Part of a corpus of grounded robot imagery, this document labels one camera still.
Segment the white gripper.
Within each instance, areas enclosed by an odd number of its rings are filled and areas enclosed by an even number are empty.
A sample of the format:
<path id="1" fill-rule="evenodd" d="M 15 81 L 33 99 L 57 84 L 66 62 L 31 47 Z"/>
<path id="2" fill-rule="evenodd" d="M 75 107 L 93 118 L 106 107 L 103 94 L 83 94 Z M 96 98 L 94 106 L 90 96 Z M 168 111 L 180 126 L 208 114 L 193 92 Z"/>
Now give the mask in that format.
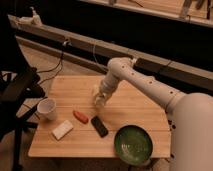
<path id="1" fill-rule="evenodd" d="M 99 85 L 94 86 L 94 105 L 99 106 L 101 99 L 101 107 L 104 107 L 107 101 L 111 98 L 114 93 L 114 89 L 107 85 L 105 82 L 101 82 Z"/>

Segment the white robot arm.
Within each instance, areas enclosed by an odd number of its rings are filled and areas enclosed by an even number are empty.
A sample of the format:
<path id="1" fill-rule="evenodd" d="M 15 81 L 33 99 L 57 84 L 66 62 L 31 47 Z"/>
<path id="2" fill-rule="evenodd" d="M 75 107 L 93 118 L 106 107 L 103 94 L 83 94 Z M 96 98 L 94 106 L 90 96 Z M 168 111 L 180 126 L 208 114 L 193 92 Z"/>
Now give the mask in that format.
<path id="1" fill-rule="evenodd" d="M 169 171 L 213 171 L 213 97 L 186 94 L 133 69 L 135 59 L 113 58 L 99 85 L 94 103 L 106 104 L 118 84 L 126 80 L 162 107 L 172 121 Z"/>

